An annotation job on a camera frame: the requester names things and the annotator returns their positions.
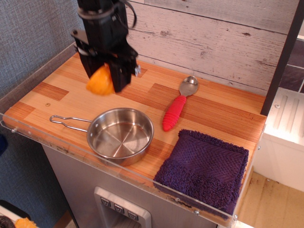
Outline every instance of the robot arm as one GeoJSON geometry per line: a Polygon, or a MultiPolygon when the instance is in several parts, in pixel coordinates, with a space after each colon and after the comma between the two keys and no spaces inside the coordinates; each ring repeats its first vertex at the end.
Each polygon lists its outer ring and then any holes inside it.
{"type": "Polygon", "coordinates": [[[77,0],[78,15],[85,31],[73,30],[72,36],[81,62],[89,77],[104,63],[110,67],[115,92],[131,82],[131,74],[140,73],[136,63],[138,53],[127,43],[128,24],[125,4],[136,14],[126,0],[77,0]]]}

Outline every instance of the dispenser buttons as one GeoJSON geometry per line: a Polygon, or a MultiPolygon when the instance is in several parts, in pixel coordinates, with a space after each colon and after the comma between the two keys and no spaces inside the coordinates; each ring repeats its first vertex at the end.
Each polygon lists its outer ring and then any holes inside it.
{"type": "Polygon", "coordinates": [[[121,206],[118,206],[117,204],[114,204],[114,208],[117,212],[124,214],[124,209],[121,206]]]}
{"type": "Polygon", "coordinates": [[[110,201],[108,201],[107,199],[104,199],[104,198],[102,198],[102,197],[100,197],[100,199],[101,199],[101,202],[102,202],[105,206],[111,207],[111,202],[110,202],[110,201]]]}
{"type": "Polygon", "coordinates": [[[138,216],[136,214],[134,214],[133,212],[128,211],[129,214],[129,218],[138,221],[138,216]]]}

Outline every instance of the wooden floor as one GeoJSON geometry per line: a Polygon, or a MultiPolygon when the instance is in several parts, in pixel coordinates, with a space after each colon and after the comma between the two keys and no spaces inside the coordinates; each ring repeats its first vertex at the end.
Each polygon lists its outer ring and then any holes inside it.
{"type": "Polygon", "coordinates": [[[254,228],[303,228],[304,192],[254,172],[238,219],[254,228]]]}

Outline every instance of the metal spoon head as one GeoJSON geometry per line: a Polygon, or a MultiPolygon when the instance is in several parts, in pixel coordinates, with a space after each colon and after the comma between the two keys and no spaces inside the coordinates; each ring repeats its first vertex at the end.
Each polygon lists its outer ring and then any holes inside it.
{"type": "Polygon", "coordinates": [[[183,96],[190,96],[194,94],[199,87],[198,80],[194,76],[189,76],[183,80],[180,85],[180,94],[183,96]]]}

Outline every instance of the spoon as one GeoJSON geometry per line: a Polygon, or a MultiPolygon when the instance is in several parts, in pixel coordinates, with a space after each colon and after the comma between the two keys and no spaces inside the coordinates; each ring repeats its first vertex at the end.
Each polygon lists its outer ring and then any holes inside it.
{"type": "Polygon", "coordinates": [[[162,128],[165,132],[175,126],[187,101],[187,96],[194,94],[197,91],[198,86],[199,83],[196,77],[189,76],[183,80],[180,85],[180,95],[175,98],[163,118],[162,128]]]}

